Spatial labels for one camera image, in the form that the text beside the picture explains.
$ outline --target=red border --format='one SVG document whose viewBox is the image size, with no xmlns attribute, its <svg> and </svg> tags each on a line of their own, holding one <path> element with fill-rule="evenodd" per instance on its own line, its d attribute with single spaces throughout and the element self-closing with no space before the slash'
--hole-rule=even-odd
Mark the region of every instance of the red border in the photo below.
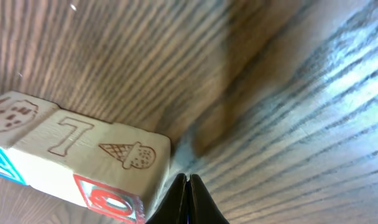
<svg viewBox="0 0 378 224">
<path fill-rule="evenodd" d="M 87 204 L 87 207 L 90 210 L 98 212 L 98 213 L 103 214 L 103 215 L 107 215 L 109 217 L 115 218 L 115 219 L 120 220 L 120 221 L 124 221 L 128 224 L 144 224 L 145 223 L 145 218 L 144 218 L 145 215 L 143 214 L 143 205 L 142 205 L 142 202 L 140 201 L 140 199 L 137 195 L 130 194 L 130 193 L 125 192 L 121 189 L 110 187 L 106 184 L 102 184 L 102 183 L 99 183 L 97 181 L 94 181 L 94 180 L 91 180 L 91 179 L 88 179 L 88 178 L 85 178 L 85 177 L 82 177 L 82 176 L 79 176 L 79 175 L 76 175 L 76 174 L 73 174 L 73 178 L 76 182 L 78 189 L 80 190 L 81 196 L 84 198 L 84 201 L 85 201 L 85 203 Z M 96 185 L 98 187 L 102 187 L 104 189 L 108 189 L 112 192 L 117 192 L 119 194 L 130 196 L 134 200 L 134 203 L 135 203 L 135 213 L 136 213 L 136 218 L 137 218 L 136 222 L 133 222 L 131 220 L 127 220 L 127 219 L 120 217 L 120 216 L 117 216 L 117 215 L 113 215 L 112 213 L 107 213 L 107 212 L 105 212 L 101 209 L 98 209 L 96 207 L 91 207 L 90 204 L 87 201 L 87 197 L 85 195 L 85 192 L 84 192 L 83 188 L 81 187 L 80 180 L 94 184 L 94 185 Z"/>
</svg>

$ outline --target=cookie drawing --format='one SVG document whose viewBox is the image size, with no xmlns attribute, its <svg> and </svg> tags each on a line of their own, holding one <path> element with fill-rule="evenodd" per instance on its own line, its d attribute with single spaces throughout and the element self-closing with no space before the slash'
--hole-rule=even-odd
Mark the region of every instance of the cookie drawing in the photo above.
<svg viewBox="0 0 378 224">
<path fill-rule="evenodd" d="M 16 100 L 10 105 L 0 103 L 0 133 L 21 127 L 34 120 L 39 106 L 28 100 Z"/>
</svg>

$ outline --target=black tip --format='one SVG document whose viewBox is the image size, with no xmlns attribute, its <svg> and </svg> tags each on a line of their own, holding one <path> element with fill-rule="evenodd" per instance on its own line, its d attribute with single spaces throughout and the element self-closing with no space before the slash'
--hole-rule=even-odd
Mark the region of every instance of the black tip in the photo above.
<svg viewBox="0 0 378 224">
<path fill-rule="evenodd" d="M 189 223 L 229 224 L 211 198 L 206 186 L 197 174 L 190 176 L 187 184 L 189 201 Z"/>
<path fill-rule="evenodd" d="M 178 174 L 176 176 L 159 208 L 146 224 L 188 223 L 186 183 L 187 177 L 185 174 Z"/>
</svg>

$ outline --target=wooden block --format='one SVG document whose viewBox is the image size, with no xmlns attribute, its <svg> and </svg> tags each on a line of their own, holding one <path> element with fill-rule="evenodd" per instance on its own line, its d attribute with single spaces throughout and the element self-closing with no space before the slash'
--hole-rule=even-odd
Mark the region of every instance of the wooden block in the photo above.
<svg viewBox="0 0 378 224">
<path fill-rule="evenodd" d="M 26 184 L 7 150 L 58 109 L 55 103 L 22 93 L 10 91 L 0 96 L 0 176 Z"/>
<path fill-rule="evenodd" d="M 13 145 L 8 156 L 33 188 L 85 207 L 73 173 L 80 166 L 97 166 L 92 154 L 109 126 L 59 110 Z"/>
<path fill-rule="evenodd" d="M 114 123 L 75 179 L 89 209 L 144 223 L 168 176 L 169 160 L 169 138 Z"/>
</svg>

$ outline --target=wooden table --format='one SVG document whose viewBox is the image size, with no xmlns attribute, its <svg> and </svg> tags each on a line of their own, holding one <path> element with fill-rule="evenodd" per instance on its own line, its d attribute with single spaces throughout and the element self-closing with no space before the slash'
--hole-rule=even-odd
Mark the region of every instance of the wooden table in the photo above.
<svg viewBox="0 0 378 224">
<path fill-rule="evenodd" d="M 174 143 L 231 223 L 378 223 L 378 1 L 0 0 L 15 90 Z M 0 179 L 0 223 L 117 223 Z"/>
</svg>

